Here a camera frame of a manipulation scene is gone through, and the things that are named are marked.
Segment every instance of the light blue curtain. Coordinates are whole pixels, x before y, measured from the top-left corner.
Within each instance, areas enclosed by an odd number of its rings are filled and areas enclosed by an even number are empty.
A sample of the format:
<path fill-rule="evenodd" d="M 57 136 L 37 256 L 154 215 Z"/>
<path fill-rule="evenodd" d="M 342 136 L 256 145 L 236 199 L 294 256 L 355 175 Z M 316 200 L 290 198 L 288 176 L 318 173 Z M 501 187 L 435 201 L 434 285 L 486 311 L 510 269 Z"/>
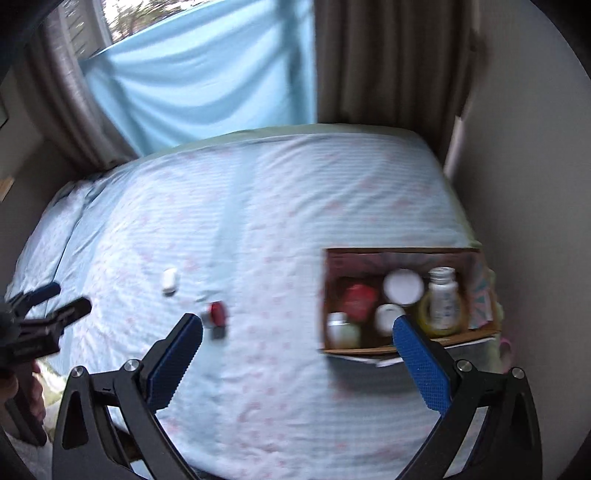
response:
<path fill-rule="evenodd" d="M 139 155 L 236 130 L 315 123 L 313 0 L 217 0 L 81 67 Z"/>

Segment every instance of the fitted sheet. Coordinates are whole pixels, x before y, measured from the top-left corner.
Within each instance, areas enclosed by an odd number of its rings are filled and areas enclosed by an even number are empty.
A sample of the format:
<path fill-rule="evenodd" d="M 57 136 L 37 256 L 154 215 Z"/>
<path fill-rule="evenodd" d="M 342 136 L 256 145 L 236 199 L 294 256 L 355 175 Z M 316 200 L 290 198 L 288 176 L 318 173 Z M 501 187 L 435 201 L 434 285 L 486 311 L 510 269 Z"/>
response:
<path fill-rule="evenodd" d="M 141 358 L 183 313 L 222 300 L 228 334 L 205 335 L 158 412 L 189 464 L 224 478 L 391 479 L 438 414 L 403 365 L 375 368 L 318 351 L 323 249 L 475 245 L 416 134 L 262 129 L 70 186 L 25 247 L 9 292 L 55 279 L 63 293 L 47 309 L 91 298 L 92 313 L 50 359 L 64 374 Z M 160 277 L 170 267 L 180 284 L 164 297 Z M 491 342 L 453 352 L 498 367 Z M 450 471 L 461 468 L 481 419 Z"/>

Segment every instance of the wall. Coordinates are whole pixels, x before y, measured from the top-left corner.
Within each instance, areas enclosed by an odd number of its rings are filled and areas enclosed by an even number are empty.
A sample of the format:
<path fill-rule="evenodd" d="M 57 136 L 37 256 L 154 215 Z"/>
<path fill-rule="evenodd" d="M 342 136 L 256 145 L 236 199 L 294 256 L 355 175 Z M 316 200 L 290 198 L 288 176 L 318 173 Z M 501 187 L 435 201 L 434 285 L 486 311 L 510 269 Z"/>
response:
<path fill-rule="evenodd" d="M 0 202 L 0 295 L 18 256 L 56 191 L 76 175 L 28 117 L 12 73 L 0 86 L 8 122 L 0 128 L 0 178 L 15 182 Z"/>
<path fill-rule="evenodd" d="M 591 429 L 591 80 L 528 0 L 480 0 L 483 76 L 455 186 L 530 380 L 544 478 Z"/>
<path fill-rule="evenodd" d="M 43 136 L 25 110 L 12 71 L 0 85 L 0 97 L 8 112 L 8 121 L 0 128 L 0 178 L 4 178 L 18 171 L 41 145 Z"/>

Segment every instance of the label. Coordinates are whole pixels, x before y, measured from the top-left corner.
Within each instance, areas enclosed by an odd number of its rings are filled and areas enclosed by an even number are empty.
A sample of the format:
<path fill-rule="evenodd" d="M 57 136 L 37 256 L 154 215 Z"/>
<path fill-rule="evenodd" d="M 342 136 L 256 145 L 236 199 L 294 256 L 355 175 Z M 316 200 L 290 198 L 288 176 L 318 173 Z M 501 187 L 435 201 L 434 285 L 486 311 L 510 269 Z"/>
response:
<path fill-rule="evenodd" d="M 449 330 L 457 326 L 460 319 L 460 302 L 455 292 L 431 293 L 431 326 L 436 330 Z"/>

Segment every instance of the metal screw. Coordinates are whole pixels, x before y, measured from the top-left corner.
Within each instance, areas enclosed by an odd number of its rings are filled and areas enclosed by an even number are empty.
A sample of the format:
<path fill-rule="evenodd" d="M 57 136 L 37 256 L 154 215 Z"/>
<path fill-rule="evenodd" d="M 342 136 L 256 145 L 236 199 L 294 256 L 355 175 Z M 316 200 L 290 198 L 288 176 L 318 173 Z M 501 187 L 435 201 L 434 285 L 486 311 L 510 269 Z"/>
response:
<path fill-rule="evenodd" d="M 139 360 L 132 358 L 131 360 L 127 360 L 123 365 L 128 372 L 135 372 L 139 367 Z"/>
<path fill-rule="evenodd" d="M 519 367 L 515 367 L 511 369 L 511 374 L 515 377 L 518 378 L 519 380 L 521 380 L 522 378 L 525 378 L 525 372 L 519 368 Z"/>
<path fill-rule="evenodd" d="M 469 372 L 472 370 L 472 364 L 468 360 L 459 360 L 456 365 L 461 372 Z"/>
<path fill-rule="evenodd" d="M 82 374 L 84 373 L 84 371 L 85 371 L 85 368 L 84 367 L 81 367 L 80 365 L 78 365 L 77 367 L 74 367 L 72 369 L 72 376 L 74 378 L 81 377 Z"/>

